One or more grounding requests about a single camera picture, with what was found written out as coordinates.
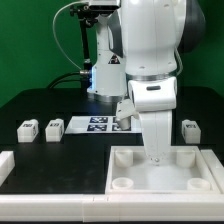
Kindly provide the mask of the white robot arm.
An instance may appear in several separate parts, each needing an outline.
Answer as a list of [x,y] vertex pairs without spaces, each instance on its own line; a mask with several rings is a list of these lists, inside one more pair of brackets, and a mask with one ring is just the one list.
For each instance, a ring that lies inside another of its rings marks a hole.
[[98,23],[97,62],[88,96],[117,104],[127,129],[138,117],[146,155],[160,161],[170,151],[180,54],[205,31],[198,0],[89,0]]

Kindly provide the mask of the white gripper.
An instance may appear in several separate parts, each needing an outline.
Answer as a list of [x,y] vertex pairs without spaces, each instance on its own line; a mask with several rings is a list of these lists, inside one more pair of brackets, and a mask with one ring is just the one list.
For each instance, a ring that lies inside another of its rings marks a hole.
[[160,160],[171,147],[172,110],[176,108],[176,78],[150,82],[131,80],[128,88],[140,119],[145,153],[152,160]]

